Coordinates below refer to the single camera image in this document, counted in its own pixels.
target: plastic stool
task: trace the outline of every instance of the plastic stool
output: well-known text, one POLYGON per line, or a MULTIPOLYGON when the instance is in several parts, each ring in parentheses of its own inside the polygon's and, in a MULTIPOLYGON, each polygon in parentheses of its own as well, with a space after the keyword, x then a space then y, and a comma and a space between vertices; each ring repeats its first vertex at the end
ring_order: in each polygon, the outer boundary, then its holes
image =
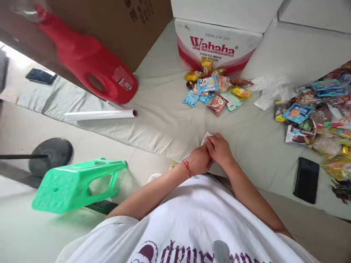
POLYGON ((105 158, 50 169, 35 195, 34 210, 62 214, 118 195, 114 189, 118 173, 127 168, 125 161, 105 158), (112 174, 106 192, 90 195, 89 185, 95 179, 112 174))

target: bottle label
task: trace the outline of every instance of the bottle label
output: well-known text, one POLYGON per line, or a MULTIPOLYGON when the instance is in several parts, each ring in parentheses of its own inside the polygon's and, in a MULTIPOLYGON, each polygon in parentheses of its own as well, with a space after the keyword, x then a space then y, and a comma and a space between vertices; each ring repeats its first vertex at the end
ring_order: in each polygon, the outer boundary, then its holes
POLYGON ((134 81, 121 65, 115 69, 112 79, 126 91, 130 91, 132 89, 134 81))

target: metal pole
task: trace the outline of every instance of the metal pole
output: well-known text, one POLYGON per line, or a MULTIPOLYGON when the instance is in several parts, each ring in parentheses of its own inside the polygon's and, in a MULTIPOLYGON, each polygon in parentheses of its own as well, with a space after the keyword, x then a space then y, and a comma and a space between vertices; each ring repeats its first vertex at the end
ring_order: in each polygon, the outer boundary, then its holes
POLYGON ((0 160, 15 160, 15 159, 43 159, 48 155, 0 155, 0 160))

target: smartphone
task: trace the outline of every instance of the smartphone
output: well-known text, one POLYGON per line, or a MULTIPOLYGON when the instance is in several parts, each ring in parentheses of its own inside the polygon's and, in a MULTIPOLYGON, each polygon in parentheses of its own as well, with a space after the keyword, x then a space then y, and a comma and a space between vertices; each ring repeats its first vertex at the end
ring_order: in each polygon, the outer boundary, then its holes
POLYGON ((299 158, 293 194, 311 204, 316 203, 319 177, 319 164, 299 158))
POLYGON ((56 78, 57 74, 55 72, 35 68, 31 69, 26 76, 26 79, 30 81, 37 81, 49 85, 52 84, 56 78))

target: plastic wrap roll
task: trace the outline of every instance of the plastic wrap roll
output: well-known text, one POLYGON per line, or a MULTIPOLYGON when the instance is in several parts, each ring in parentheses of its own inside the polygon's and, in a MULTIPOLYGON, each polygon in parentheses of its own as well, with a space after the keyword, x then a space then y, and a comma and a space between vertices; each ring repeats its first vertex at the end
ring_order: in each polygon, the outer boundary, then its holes
POLYGON ((65 113, 65 116, 71 121, 135 118, 136 110, 85 111, 76 113, 65 113))

